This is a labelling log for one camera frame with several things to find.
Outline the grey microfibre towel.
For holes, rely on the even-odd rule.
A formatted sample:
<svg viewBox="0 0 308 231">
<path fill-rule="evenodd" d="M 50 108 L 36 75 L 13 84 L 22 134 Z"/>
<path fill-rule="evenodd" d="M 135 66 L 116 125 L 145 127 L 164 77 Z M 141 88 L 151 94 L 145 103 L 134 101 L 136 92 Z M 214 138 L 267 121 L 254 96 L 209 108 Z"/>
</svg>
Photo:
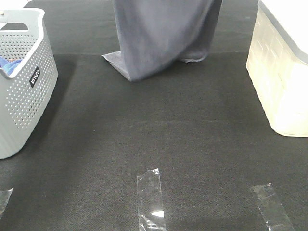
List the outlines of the grey microfibre towel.
<svg viewBox="0 0 308 231">
<path fill-rule="evenodd" d="M 209 55 L 220 0 L 115 0 L 120 50 L 104 54 L 128 81 L 139 81 L 174 61 L 200 62 Z"/>
</svg>

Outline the blue towel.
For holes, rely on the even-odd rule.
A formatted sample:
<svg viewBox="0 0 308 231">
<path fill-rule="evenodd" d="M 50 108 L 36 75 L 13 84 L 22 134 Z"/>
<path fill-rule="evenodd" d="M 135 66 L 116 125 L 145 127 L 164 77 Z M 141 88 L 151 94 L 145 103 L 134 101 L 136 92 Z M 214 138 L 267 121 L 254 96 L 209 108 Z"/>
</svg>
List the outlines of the blue towel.
<svg viewBox="0 0 308 231">
<path fill-rule="evenodd" d="M 7 60 L 1 56 L 0 57 L 0 67 L 9 76 L 22 60 L 23 59 Z"/>
</svg>

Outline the middle clear tape strip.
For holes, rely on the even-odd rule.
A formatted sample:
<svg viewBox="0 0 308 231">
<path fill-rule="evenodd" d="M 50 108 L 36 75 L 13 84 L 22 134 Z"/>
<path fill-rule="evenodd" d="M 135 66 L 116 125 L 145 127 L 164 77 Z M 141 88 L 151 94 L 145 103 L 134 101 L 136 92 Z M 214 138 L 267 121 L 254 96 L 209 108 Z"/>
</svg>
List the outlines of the middle clear tape strip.
<svg viewBox="0 0 308 231">
<path fill-rule="evenodd" d="M 141 231 L 165 231 L 160 172 L 148 170 L 137 177 L 138 218 Z"/>
</svg>

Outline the clear tape strip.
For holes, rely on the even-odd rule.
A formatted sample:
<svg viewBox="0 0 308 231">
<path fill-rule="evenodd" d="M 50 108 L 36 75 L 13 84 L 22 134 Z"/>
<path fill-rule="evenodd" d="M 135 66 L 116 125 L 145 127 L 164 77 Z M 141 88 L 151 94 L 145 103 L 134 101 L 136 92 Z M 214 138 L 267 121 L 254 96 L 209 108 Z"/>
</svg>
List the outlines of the clear tape strip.
<svg viewBox="0 0 308 231">
<path fill-rule="evenodd" d="M 13 188 L 8 190 L 0 190 L 0 219 L 2 218 L 3 213 L 7 207 L 12 192 Z"/>
<path fill-rule="evenodd" d="M 250 191 L 265 221 L 267 231 L 295 230 L 271 183 L 252 186 Z"/>
<path fill-rule="evenodd" d="M 148 170 L 137 177 L 138 218 L 141 231 L 165 231 L 160 172 Z"/>
</svg>

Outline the grey perforated laundry basket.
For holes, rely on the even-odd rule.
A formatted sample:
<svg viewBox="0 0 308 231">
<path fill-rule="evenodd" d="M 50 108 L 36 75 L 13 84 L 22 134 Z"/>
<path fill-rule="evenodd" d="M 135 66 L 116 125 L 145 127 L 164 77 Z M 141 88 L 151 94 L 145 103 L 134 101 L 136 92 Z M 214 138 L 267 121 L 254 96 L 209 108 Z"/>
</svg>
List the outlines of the grey perforated laundry basket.
<svg viewBox="0 0 308 231">
<path fill-rule="evenodd" d="M 39 8 L 2 9 L 1 23 L 24 30 L 0 32 L 0 56 L 23 59 L 8 76 L 0 68 L 0 157 L 19 152 L 40 120 L 54 90 L 58 70 Z"/>
</svg>

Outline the cream storage box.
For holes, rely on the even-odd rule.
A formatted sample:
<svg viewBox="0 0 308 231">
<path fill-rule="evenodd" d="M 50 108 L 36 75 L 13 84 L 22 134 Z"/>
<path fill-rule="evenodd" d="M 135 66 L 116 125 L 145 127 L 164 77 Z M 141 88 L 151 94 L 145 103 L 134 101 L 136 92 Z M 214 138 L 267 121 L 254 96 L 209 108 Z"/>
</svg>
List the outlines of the cream storage box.
<svg viewBox="0 0 308 231">
<path fill-rule="evenodd" d="M 308 135 L 308 2 L 260 0 L 246 68 L 271 128 Z"/>
</svg>

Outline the right clear tape strip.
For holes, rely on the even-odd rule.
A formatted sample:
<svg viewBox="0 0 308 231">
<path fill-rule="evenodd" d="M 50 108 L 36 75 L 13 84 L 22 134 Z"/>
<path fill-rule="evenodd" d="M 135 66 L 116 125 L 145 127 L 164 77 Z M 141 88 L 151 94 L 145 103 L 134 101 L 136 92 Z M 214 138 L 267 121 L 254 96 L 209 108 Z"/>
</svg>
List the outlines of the right clear tape strip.
<svg viewBox="0 0 308 231">
<path fill-rule="evenodd" d="M 295 230 L 271 183 L 252 186 L 250 191 L 265 221 L 267 231 Z"/>
</svg>

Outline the left clear tape strip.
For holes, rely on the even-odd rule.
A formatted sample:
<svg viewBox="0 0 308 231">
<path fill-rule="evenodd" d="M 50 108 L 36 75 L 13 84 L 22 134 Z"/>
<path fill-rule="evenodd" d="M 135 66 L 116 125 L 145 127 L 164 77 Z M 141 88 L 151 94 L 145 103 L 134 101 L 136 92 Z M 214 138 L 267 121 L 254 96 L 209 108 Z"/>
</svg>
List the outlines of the left clear tape strip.
<svg viewBox="0 0 308 231">
<path fill-rule="evenodd" d="M 8 190 L 0 190 L 0 219 L 2 218 L 3 213 L 7 207 L 12 192 L 13 188 Z"/>
</svg>

